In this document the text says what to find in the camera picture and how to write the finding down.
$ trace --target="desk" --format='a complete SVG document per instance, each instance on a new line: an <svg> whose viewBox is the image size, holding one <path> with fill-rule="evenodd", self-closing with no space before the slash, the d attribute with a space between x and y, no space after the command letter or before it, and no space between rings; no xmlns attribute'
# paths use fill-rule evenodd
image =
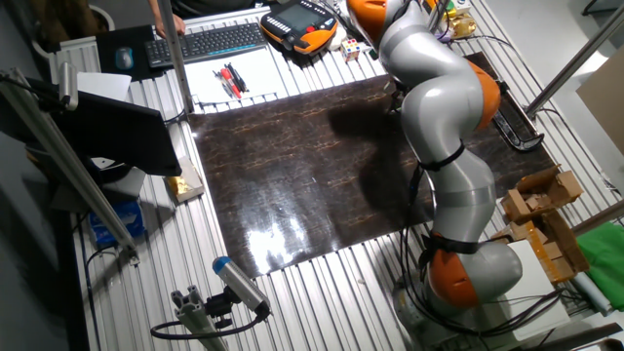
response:
<svg viewBox="0 0 624 351"><path fill-rule="evenodd" d="M204 30L245 20L255 20L266 10L193 19L189 31ZM477 34L506 38L500 24L491 15L483 0L473 1L471 15L479 24ZM485 51L499 75L508 82L516 99L528 104L539 91L539 83L519 61L512 50L495 42L477 40L453 44L460 55ZM282 82L282 88L267 100L305 94L332 85L371 78L383 73L378 62L362 57L360 62L341 63L337 54L323 53L309 59L303 68L285 60L271 50ZM81 71L98 72L95 38L66 42L61 51L51 56L53 79L57 81L57 67L70 61ZM180 95L172 71L154 80L134 82L127 101L161 110L164 118L172 118L181 110ZM240 107L240 103L208 106L205 112L218 112ZM538 117L537 129L546 134L544 145L550 156L563 169L574 170L585 193L576 203L563 210L570 225L596 214L614 204L616 198L602 185L598 168L575 133L565 121L555 115ZM176 152L188 155L201 170L192 131L184 122L170 126ZM174 305L170 292L197 285L204 297L221 293L223 284L213 273L213 259L226 254L221 233L215 219L215 210L206 196L176 207L167 192L164 181L148 176L140 193L144 211L145 237L136 240L141 264L131 267L118 265L111 254L94 259L89 276L94 285L92 315L86 290L84 257L95 247L88 234L74 234L76 258L91 349L98 350L96 324L102 350L201 350L198 342L168 342L154 339L149 328L165 321L173 321ZM489 237L504 227L500 206L484 234ZM417 227L424 231L425 226ZM410 249L418 256L413 237ZM400 274L398 266L398 235L389 234L375 240L315 258L297 266L288 267L258 277L258 287L267 293L274 315L268 324L260 324L251 331L225 338L231 350L307 350L307 349L362 349L405 350L405 330L398 323L392 309L392 282ZM236 326L251 320L245 307L235 306L232 319ZM456 349L455 340L447 349ZM477 340L460 341L479 349Z"/></svg>

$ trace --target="red pen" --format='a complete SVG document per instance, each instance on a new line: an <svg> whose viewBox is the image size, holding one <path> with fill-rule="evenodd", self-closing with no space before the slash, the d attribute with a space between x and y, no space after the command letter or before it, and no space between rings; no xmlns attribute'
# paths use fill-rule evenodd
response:
<svg viewBox="0 0 624 351"><path fill-rule="evenodd" d="M242 98L241 92L236 87L236 84L234 84L234 80L232 79L232 74L230 73L229 69L221 68L221 76L225 78L225 81L227 81L227 84L229 84L232 92L234 92L234 95L236 95L236 98Z"/></svg>

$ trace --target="mouse pad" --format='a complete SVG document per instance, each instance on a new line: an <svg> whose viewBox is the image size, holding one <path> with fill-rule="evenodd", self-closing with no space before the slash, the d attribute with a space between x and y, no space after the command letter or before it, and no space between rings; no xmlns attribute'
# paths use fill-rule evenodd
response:
<svg viewBox="0 0 624 351"><path fill-rule="evenodd" d="M228 255L255 277L396 231L416 158L389 78L190 116ZM521 177L552 167L543 147L513 150L496 127L464 140L502 197ZM427 180L411 218L431 219Z"/></svg>
<svg viewBox="0 0 624 351"><path fill-rule="evenodd" d="M147 63L145 42L154 40L151 25L113 30L96 36L99 68L102 73L126 74L133 77L133 82L158 78L165 71L162 68L151 69ZM118 69L115 65L117 49L128 47L133 50L135 66L129 70Z"/></svg>

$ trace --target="black monitor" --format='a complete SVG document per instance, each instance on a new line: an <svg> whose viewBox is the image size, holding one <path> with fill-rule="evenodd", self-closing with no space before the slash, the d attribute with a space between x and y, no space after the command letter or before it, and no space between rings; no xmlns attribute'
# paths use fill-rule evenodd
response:
<svg viewBox="0 0 624 351"><path fill-rule="evenodd" d="M33 79L28 79L28 83L41 94L59 96L57 85ZM79 156L111 159L149 175L181 174L160 111L79 92L76 110L52 112L51 115ZM0 131L25 143L36 142L1 94Z"/></svg>

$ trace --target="green object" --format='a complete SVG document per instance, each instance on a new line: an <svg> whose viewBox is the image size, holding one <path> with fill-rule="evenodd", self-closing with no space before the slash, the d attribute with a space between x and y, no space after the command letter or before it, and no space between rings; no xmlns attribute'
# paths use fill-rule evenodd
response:
<svg viewBox="0 0 624 351"><path fill-rule="evenodd" d="M624 228L607 222L577 241L591 266L587 274L613 308L624 310Z"/></svg>

